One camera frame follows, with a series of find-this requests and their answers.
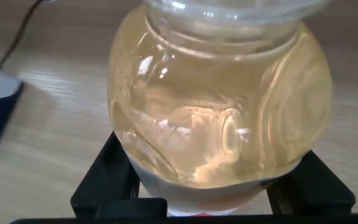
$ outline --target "jar neck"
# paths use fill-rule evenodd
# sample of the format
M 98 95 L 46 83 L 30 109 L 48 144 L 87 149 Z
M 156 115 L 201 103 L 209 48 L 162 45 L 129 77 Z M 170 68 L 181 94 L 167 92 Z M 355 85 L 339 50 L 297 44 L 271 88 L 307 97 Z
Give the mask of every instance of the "jar neck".
M 167 42 L 194 50 L 256 54 L 282 46 L 295 38 L 300 21 L 280 24 L 217 24 L 164 12 L 146 4 L 150 28 Z

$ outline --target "glass jar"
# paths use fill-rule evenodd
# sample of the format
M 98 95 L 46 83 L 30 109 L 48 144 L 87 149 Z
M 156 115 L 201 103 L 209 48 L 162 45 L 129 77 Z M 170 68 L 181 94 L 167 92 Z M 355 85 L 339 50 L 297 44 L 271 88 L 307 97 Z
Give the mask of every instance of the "glass jar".
M 109 110 L 172 215 L 224 215 L 290 172 L 328 123 L 331 76 L 301 18 L 328 0 L 145 0 L 117 31 Z

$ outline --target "wooden table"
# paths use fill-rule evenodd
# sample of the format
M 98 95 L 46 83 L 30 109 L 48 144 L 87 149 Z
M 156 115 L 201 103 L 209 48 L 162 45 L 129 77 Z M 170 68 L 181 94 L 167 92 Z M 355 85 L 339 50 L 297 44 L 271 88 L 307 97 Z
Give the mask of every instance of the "wooden table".
M 0 56 L 33 1 L 0 0 Z M 73 216 L 70 197 L 111 132 L 112 38 L 138 3 L 57 0 L 35 13 L 4 67 L 27 88 L 0 143 L 0 223 Z M 337 0 L 308 24 L 326 51 L 335 87 L 334 116 L 314 150 L 358 201 L 358 1 Z M 269 212 L 261 194 L 236 213 Z

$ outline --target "yellow liquid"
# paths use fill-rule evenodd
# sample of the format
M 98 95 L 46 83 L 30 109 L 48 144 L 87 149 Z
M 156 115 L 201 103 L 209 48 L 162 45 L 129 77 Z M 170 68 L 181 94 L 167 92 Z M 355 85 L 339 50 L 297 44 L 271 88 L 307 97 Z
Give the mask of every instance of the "yellow liquid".
M 132 11 L 111 54 L 109 109 L 130 158 L 162 180 L 226 187 L 290 172 L 323 132 L 332 86 L 323 51 L 301 25 L 265 52 L 170 42 Z

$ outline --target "black metal rack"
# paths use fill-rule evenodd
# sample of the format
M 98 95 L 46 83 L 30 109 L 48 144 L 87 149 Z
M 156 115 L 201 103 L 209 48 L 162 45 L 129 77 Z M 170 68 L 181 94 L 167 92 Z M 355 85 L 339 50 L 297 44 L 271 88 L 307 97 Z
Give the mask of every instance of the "black metal rack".
M 71 198 L 76 218 L 18 220 L 66 223 L 358 223 L 354 194 L 310 151 L 267 189 L 273 215 L 167 217 L 162 198 L 138 198 L 140 180 L 114 133 Z

